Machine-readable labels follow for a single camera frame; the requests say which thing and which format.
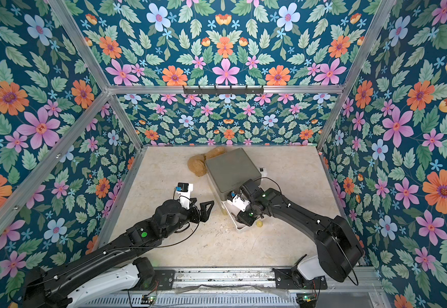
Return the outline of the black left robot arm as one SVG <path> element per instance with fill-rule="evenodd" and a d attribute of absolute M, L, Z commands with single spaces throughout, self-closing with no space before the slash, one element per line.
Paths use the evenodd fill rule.
<path fill-rule="evenodd" d="M 162 246 L 163 240 L 188 223 L 208 221 L 213 201 L 200 206 L 189 200 L 167 200 L 151 218 L 136 223 L 103 247 L 73 261 L 45 271 L 28 272 L 23 285 L 23 307 L 80 307 L 116 291 L 138 284 L 155 284 L 155 271 L 144 254 Z"/>

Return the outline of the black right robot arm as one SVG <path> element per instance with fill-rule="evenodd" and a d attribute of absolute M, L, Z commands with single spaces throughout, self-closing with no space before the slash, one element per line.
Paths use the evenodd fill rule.
<path fill-rule="evenodd" d="M 245 208 L 236 216 L 237 222 L 248 227 L 262 217 L 279 219 L 311 239 L 317 248 L 315 256 L 304 256 L 295 265 L 295 271 L 308 281 L 329 277 L 345 282 L 354 273 L 354 266 L 363 257 L 364 250 L 353 229 L 341 217 L 329 218 L 297 205 L 281 191 L 263 190 L 255 180 L 246 181 L 233 202 L 241 200 Z"/>

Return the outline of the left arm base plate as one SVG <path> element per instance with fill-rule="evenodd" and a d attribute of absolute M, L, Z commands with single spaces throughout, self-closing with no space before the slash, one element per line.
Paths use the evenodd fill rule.
<path fill-rule="evenodd" d="M 175 281 L 175 270 L 155 269 L 146 257 L 135 259 L 131 265 L 137 270 L 135 285 L 126 291 L 167 291 L 171 290 Z"/>

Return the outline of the white drawer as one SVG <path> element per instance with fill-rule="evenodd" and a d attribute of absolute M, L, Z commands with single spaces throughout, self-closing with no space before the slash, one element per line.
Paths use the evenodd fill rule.
<path fill-rule="evenodd" d="M 262 215 L 259 215 L 251 210 L 240 212 L 232 206 L 229 201 L 223 202 L 223 206 L 238 231 L 243 231 L 244 229 L 255 225 L 259 219 L 263 219 Z"/>

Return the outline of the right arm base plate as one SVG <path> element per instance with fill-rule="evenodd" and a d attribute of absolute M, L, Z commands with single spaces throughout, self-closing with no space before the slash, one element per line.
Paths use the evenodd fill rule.
<path fill-rule="evenodd" d="M 324 275 L 314 279 L 307 279 L 300 273 L 299 264 L 310 259 L 315 262 L 317 256 L 310 257 L 308 254 L 305 254 L 291 268 L 273 268 L 272 272 L 275 275 L 276 288 L 282 290 L 326 290 L 327 281 Z"/>

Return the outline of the grey three-drawer cabinet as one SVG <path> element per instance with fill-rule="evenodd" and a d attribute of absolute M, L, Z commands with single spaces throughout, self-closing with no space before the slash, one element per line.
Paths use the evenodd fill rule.
<path fill-rule="evenodd" d="M 231 191 L 241 193 L 241 186 L 248 180 L 261 183 L 259 168 L 242 148 L 209 159 L 205 165 L 212 192 L 224 210 L 223 202 L 228 201 Z"/>

